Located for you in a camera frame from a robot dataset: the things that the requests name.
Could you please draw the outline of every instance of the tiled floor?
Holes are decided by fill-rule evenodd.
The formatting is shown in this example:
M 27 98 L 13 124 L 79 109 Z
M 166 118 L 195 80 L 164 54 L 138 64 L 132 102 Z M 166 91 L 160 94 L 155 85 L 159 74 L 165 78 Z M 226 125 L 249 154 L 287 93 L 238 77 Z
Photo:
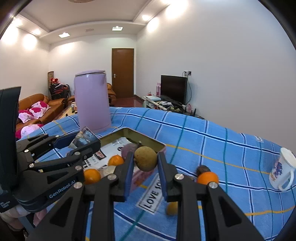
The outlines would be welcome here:
M 143 102 L 136 97 L 117 99 L 115 107 L 142 107 Z

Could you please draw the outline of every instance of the brown leather sofa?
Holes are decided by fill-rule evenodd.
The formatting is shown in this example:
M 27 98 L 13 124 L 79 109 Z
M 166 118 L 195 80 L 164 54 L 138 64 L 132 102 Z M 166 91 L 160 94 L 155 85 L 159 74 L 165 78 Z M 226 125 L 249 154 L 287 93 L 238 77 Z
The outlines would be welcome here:
M 109 97 L 109 103 L 111 106 L 115 105 L 116 102 L 116 94 L 114 90 L 112 90 L 112 85 L 107 83 L 107 90 L 108 90 L 108 97 Z M 68 106 L 71 104 L 72 101 L 75 100 L 75 96 L 72 95 L 71 97 L 68 98 Z
M 26 123 L 22 123 L 22 122 L 18 123 L 16 126 L 16 131 L 23 128 L 24 126 L 28 126 L 28 125 L 32 125 L 32 124 L 45 125 L 45 124 L 51 122 L 54 118 L 56 118 L 58 116 L 58 114 L 60 114 L 63 111 L 66 99 L 61 98 L 61 99 L 56 99 L 56 100 L 49 100 L 49 98 L 43 94 L 35 94 L 35 95 L 31 95 L 31 96 L 19 101 L 19 110 L 26 110 L 38 101 L 44 101 L 51 108 L 48 109 L 45 112 L 45 114 L 37 120 L 30 120 Z

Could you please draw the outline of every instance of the power cord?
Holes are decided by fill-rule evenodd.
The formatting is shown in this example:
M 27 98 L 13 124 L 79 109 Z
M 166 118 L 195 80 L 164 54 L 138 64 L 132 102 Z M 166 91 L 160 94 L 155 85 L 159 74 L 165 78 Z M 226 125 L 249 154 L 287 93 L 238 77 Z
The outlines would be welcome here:
M 188 76 L 187 76 L 187 83 L 188 83 L 189 89 L 190 89 L 190 99 L 185 105 L 187 105 L 191 101 L 191 98 L 192 98 L 192 89 L 191 89 L 191 86 L 190 86 L 189 81 L 188 81 Z

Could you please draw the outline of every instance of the black tv screen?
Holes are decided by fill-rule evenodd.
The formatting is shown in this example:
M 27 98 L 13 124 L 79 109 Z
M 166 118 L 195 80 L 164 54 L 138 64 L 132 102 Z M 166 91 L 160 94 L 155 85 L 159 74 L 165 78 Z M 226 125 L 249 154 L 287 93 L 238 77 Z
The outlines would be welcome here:
M 161 98 L 170 98 L 174 101 L 186 104 L 187 78 L 180 76 L 161 76 Z

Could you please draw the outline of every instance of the ceramic cup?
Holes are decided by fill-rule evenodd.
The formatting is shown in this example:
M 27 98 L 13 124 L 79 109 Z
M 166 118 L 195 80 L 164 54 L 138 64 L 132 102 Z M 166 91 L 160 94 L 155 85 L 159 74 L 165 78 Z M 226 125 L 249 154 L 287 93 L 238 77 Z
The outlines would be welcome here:
M 288 190 L 294 180 L 294 170 L 296 169 L 296 158 L 293 153 L 287 148 L 281 148 L 281 153 L 274 167 L 269 174 L 270 184 L 281 191 Z

